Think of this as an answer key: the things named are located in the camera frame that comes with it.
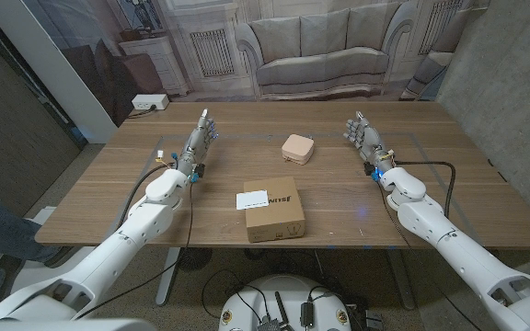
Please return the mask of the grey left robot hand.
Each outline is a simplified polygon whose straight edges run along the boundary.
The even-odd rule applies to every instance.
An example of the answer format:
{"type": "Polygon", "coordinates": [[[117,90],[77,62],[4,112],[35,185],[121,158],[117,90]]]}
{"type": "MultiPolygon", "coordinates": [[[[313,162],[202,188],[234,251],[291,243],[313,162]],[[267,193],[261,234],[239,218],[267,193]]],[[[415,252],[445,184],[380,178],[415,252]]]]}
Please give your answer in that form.
{"type": "Polygon", "coordinates": [[[189,139],[185,142],[179,159],[177,170],[187,177],[194,172],[195,166],[203,163],[208,153],[210,144],[218,137],[215,123],[209,117],[209,110],[205,108],[193,129],[189,139]]]}

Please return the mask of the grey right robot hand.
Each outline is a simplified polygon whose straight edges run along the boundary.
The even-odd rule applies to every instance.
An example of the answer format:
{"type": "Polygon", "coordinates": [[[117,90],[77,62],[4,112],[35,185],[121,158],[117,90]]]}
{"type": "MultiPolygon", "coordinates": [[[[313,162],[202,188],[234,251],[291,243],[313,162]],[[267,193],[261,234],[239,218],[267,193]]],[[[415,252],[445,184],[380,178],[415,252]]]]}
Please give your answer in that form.
{"type": "Polygon", "coordinates": [[[351,142],[363,159],[364,172],[377,182],[385,172],[395,167],[394,152],[388,150],[378,131],[361,111],[355,120],[347,120],[343,137],[351,142]]]}

